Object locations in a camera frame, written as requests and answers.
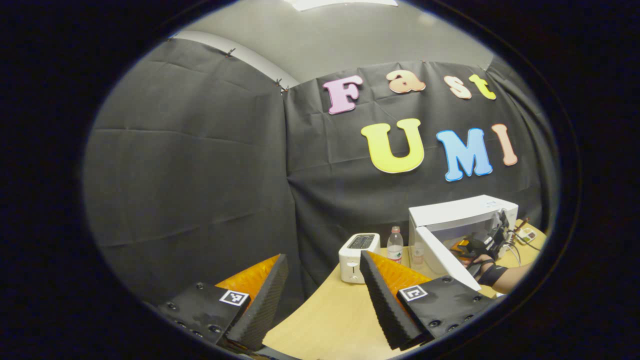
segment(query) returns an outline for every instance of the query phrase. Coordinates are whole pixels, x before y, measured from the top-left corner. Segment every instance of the pink letter f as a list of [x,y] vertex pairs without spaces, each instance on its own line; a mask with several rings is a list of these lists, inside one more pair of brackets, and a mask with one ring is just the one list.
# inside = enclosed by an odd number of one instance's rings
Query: pink letter f
[[322,87],[329,90],[329,98],[331,99],[331,108],[329,108],[329,114],[335,115],[356,108],[356,104],[347,99],[347,96],[354,100],[359,96],[358,87],[354,84],[362,85],[362,78],[360,76],[354,75],[348,78],[324,83]]

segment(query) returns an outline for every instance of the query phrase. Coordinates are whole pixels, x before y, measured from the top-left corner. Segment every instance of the letter cutout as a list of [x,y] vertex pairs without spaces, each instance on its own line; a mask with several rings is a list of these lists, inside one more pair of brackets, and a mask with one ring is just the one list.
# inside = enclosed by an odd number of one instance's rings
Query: letter cutout
[[424,160],[424,148],[418,131],[420,120],[403,119],[396,125],[404,129],[406,140],[409,143],[409,155],[403,158],[397,158],[391,153],[387,136],[391,127],[388,124],[373,124],[363,127],[360,131],[366,136],[369,143],[369,154],[373,165],[378,170],[391,174],[411,171],[420,166]]
[[418,77],[409,70],[396,70],[387,74],[387,80],[390,81],[389,88],[391,91],[404,94],[411,90],[423,91],[427,84],[423,83]]
[[451,92],[460,99],[471,99],[471,91],[465,87],[462,80],[455,76],[445,76],[444,82],[451,86],[449,89]]
[[444,151],[447,155],[449,171],[444,177],[447,181],[462,179],[463,175],[460,168],[458,168],[458,162],[462,165],[462,169],[464,169],[467,176],[471,176],[473,170],[478,176],[491,174],[493,167],[489,164],[483,137],[484,132],[481,129],[469,129],[467,146],[465,146],[458,135],[451,130],[441,131],[436,134],[436,138],[444,145]]
[[498,134],[498,139],[500,139],[500,145],[502,145],[502,153],[504,154],[504,158],[502,162],[508,167],[511,165],[515,165],[518,162],[518,156],[513,152],[513,147],[511,146],[511,141],[509,140],[509,136],[507,135],[507,127],[504,124],[496,124],[491,127],[494,133]]
[[356,104],[347,99],[347,96],[354,100],[360,96],[360,93],[358,93],[358,87],[354,84],[362,85],[362,78],[354,75],[348,78],[324,83],[322,87],[329,90],[329,98],[331,99],[329,114],[335,115],[344,113],[345,111],[351,111],[356,108]]
[[473,74],[469,77],[469,80],[471,80],[471,82],[476,84],[476,86],[478,87],[478,90],[480,90],[480,92],[484,95],[485,98],[489,100],[495,100],[495,94],[490,92],[489,89],[486,87],[487,83],[484,79],[481,79],[478,75]]

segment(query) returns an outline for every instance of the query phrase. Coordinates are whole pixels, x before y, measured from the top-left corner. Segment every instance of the plastic water bottle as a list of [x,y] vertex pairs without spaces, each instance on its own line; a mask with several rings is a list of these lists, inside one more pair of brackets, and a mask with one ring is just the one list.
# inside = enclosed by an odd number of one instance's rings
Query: plastic water bottle
[[424,249],[422,247],[422,243],[416,241],[413,245],[413,263],[422,264],[424,261]]
[[404,241],[402,239],[402,235],[400,235],[400,227],[392,227],[391,236],[389,236],[389,241],[387,241],[387,257],[400,264],[400,260],[402,260],[403,246]]

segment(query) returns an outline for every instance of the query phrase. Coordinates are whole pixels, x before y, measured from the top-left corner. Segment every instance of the wooden table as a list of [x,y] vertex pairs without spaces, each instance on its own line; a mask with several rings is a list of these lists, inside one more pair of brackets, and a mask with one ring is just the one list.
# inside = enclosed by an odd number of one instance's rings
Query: wooden table
[[[536,239],[531,244],[540,248],[546,236],[533,226],[525,227],[536,232]],[[531,263],[538,255],[532,247],[516,244],[523,265]],[[386,251],[382,248],[380,254],[386,254]],[[409,265],[406,247],[402,264]],[[518,266],[510,251],[496,264]],[[480,293],[483,295],[495,296],[495,291],[488,286],[482,288]],[[262,343],[302,360],[382,360],[403,353],[389,348],[367,286],[343,282],[339,265],[298,310],[267,333]]]

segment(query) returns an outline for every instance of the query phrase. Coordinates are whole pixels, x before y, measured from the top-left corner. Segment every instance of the white toaster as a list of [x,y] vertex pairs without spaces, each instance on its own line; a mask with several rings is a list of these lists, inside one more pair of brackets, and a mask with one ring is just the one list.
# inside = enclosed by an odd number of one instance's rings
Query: white toaster
[[340,257],[340,276],[342,281],[364,284],[360,272],[360,252],[368,250],[380,253],[380,235],[374,233],[355,234],[338,251]]

